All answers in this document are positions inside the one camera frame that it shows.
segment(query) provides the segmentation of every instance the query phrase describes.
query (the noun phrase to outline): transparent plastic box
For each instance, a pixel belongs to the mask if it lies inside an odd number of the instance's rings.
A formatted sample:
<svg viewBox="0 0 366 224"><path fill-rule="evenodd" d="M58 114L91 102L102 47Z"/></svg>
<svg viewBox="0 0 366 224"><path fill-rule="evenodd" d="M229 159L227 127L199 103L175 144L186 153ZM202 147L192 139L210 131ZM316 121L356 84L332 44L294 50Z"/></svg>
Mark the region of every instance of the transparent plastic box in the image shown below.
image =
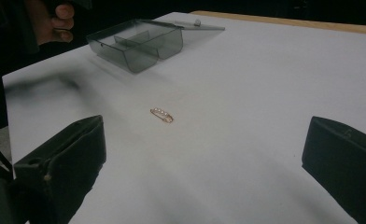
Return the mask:
<svg viewBox="0 0 366 224"><path fill-rule="evenodd" d="M88 35L92 51L117 66L139 73L159 59L183 48L181 27L173 24L132 20Z"/></svg>

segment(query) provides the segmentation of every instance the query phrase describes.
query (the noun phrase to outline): dark background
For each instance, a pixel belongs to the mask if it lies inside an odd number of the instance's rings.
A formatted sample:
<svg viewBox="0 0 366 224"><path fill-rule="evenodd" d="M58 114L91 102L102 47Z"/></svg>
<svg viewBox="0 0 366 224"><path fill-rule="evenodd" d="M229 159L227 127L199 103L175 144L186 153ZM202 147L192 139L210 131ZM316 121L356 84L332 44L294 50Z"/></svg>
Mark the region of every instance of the dark background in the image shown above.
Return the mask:
<svg viewBox="0 0 366 224"><path fill-rule="evenodd" d="M15 69L87 44L86 35L131 19L155 19L170 12L195 10L277 17L309 21L330 21L366 25L366 0L92 0L86 10L76 10L75 39L69 43L48 43L40 52L28 55Z"/></svg>

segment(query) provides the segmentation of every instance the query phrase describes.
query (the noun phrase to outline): safety pin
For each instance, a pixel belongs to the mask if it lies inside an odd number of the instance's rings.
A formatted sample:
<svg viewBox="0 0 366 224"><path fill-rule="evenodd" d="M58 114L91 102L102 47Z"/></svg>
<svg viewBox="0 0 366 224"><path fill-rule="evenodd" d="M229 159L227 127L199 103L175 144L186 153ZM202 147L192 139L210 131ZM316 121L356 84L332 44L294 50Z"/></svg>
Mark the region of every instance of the safety pin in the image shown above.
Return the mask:
<svg viewBox="0 0 366 224"><path fill-rule="evenodd" d="M174 118L172 118L170 114L166 113L165 111L157 107L154 109L150 109L150 112L151 114L155 115L157 118L161 119L166 123L171 123L172 121L174 121Z"/></svg>

